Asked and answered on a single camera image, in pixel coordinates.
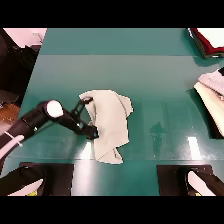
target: white cloth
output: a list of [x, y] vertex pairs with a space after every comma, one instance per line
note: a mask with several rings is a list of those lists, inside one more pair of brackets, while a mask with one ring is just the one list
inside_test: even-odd
[[224, 102], [215, 91], [204, 86], [200, 82], [197, 82], [194, 85], [194, 88], [199, 93], [202, 101], [215, 121], [220, 134], [224, 136]]
[[198, 28], [200, 32], [212, 45], [212, 47], [224, 47], [224, 28]]
[[129, 142], [126, 118], [133, 112], [130, 99], [112, 90], [92, 90], [79, 97], [93, 98], [86, 109], [99, 134], [99, 138], [94, 139], [96, 160], [111, 164], [123, 163], [116, 147]]

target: red object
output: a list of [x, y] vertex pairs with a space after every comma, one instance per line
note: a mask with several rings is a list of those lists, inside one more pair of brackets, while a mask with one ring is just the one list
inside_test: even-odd
[[203, 47], [204, 47], [207, 54], [214, 54], [214, 53], [217, 53], [217, 52], [223, 52], [224, 53], [224, 46], [214, 48], [214, 47], [212, 47], [210, 42], [198, 31], [197, 28], [192, 28], [192, 30], [197, 35], [197, 37], [200, 39], [200, 41], [203, 44]]

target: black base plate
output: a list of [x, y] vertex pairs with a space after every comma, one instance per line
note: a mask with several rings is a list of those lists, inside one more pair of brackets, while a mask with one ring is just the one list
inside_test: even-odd
[[198, 168], [213, 174], [211, 165], [157, 165], [160, 196], [182, 196], [177, 178], [177, 170], [181, 167]]
[[20, 167], [32, 167], [37, 165], [41, 167], [47, 167], [47, 169], [50, 171], [46, 179], [46, 184], [41, 185], [41, 187], [37, 190], [37, 196], [46, 195], [46, 193], [43, 194], [45, 191], [44, 188], [49, 188], [49, 186], [50, 189], [48, 190], [48, 196], [71, 196], [74, 164], [31, 162], [22, 162], [19, 164]]

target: cream towel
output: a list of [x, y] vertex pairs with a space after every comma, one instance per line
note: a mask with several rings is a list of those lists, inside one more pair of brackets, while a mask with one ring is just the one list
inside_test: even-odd
[[219, 132], [224, 136], [224, 102], [218, 94], [200, 82], [194, 85], [206, 108], [214, 119]]
[[133, 112], [130, 99], [112, 90], [92, 90], [79, 97], [82, 100], [93, 98], [86, 109], [99, 134], [99, 138], [94, 139], [96, 160], [111, 164], [123, 163], [116, 147], [129, 142], [126, 118]]

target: table surface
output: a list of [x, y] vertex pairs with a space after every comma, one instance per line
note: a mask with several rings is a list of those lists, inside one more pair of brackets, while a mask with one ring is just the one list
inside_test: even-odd
[[93, 89], [128, 96], [134, 113], [130, 142], [119, 148], [124, 163], [96, 162], [84, 136], [49, 124], [9, 155], [2, 176], [19, 162], [74, 163], [72, 195], [159, 195], [157, 164], [211, 164], [224, 181], [224, 140], [209, 138], [193, 89], [221, 66], [200, 57], [186, 29], [48, 29], [20, 116], [48, 99], [71, 110]]

